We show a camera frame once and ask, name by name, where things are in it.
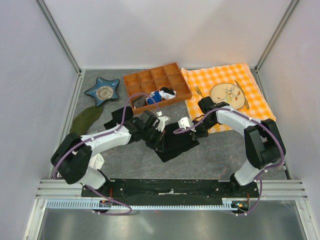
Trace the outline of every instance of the gingham cloth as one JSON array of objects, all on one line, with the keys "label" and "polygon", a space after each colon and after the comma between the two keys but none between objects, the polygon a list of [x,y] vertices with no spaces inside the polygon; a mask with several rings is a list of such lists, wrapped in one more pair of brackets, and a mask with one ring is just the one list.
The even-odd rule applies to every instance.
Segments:
[{"label": "gingham cloth", "polygon": [[[239,112],[261,120],[276,120],[247,64],[215,66],[190,71],[182,68],[181,72],[192,92],[192,98],[185,101],[189,117],[192,120],[203,114],[198,106],[198,101],[200,101],[202,97],[197,94],[195,85],[198,85],[202,95],[207,97],[210,96],[211,89],[215,85],[222,83],[235,85],[235,81],[240,84],[250,106],[250,108],[247,109],[244,105],[238,109]],[[226,125],[217,124],[208,132],[211,134],[227,130],[231,130],[231,128]]]}]

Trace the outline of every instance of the gold fork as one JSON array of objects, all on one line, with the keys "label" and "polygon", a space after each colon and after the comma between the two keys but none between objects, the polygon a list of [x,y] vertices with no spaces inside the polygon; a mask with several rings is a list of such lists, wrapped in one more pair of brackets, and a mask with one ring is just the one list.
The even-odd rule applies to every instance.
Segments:
[{"label": "gold fork", "polygon": [[198,95],[200,95],[201,97],[204,98],[204,96],[202,95],[202,92],[201,92],[200,88],[198,87],[198,85],[194,85],[194,89],[195,89],[195,91],[196,91],[196,93]]}]

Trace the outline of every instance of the green cloth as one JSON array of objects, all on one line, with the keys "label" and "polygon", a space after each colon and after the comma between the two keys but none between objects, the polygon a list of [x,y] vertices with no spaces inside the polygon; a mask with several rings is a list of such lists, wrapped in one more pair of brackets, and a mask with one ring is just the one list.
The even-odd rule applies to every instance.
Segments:
[{"label": "green cloth", "polygon": [[103,106],[87,107],[73,119],[70,133],[76,133],[79,136],[87,134],[91,125],[100,118],[103,111]]}]

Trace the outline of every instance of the white wall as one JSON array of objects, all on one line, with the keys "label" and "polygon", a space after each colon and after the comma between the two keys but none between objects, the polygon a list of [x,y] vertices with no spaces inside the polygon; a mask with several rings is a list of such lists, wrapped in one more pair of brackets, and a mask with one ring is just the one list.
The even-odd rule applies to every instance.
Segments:
[{"label": "white wall", "polygon": [[0,239],[23,238],[76,72],[34,0],[0,2]]},{"label": "white wall", "polygon": [[82,68],[254,66],[290,0],[45,0]]},{"label": "white wall", "polygon": [[287,149],[320,223],[320,1],[300,1],[260,71]]}]

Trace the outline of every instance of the blue star-shaped bowl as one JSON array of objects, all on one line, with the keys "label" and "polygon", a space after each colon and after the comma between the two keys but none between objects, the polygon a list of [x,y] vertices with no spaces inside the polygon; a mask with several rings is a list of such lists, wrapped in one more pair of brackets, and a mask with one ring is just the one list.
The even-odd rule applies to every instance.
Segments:
[{"label": "blue star-shaped bowl", "polygon": [[95,105],[99,107],[107,100],[119,99],[119,96],[116,93],[116,89],[119,86],[119,83],[119,79],[108,81],[98,76],[96,78],[95,85],[86,90],[84,94],[94,97]]}]

